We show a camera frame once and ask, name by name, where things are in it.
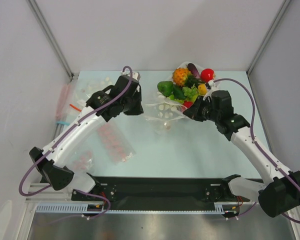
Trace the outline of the red toy tomato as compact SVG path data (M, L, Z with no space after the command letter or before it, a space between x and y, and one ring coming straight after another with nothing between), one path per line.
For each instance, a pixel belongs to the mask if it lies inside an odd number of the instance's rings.
M191 101L185 101L182 105L185 108L189 109L193 105L193 102L191 102Z

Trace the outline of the green toy grape bunch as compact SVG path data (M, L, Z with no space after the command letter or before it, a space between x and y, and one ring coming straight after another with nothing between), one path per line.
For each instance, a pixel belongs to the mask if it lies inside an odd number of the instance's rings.
M184 96L188 99L191 99L193 96L198 95L198 89L195 86L192 87L184 86L182 88L182 92Z

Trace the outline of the clear white-dotted zip bag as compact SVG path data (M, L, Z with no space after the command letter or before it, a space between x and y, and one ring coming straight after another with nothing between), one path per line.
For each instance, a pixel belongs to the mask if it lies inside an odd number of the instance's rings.
M143 104L144 118L157 134L165 134L172 126L186 116L183 112L188 108L183 104L165 97L156 91Z

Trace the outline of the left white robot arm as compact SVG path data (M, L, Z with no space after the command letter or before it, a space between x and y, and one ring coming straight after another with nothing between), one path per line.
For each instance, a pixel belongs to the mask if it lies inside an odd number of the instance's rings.
M36 169L55 190L65 188L82 191L89 200L100 195L100 187L89 173L75 173L69 169L71 155L94 130L105 125L120 113L138 116L141 105L140 74L122 74L114 85L91 95L78 117L52 142L43 148L34 147L29 155Z

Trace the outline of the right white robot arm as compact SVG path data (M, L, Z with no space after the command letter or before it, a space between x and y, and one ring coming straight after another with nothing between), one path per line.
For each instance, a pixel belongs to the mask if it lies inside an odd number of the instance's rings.
M183 114L198 122L214 122L217 130L248 158L261 176L262 182L238 174L224 178L220 194L225 200L247 198L258 203L271 218L300 206L300 171L291 171L262 148L252 124L234 112L228 91L217 90L207 98L199 96Z

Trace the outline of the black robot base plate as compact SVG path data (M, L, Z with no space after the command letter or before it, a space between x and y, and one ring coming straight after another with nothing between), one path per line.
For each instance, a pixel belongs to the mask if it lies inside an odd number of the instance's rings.
M90 195L74 190L72 201L92 202L107 198L117 211L207 211L217 202L233 205L238 198L222 186L221 178L160 178L94 176Z

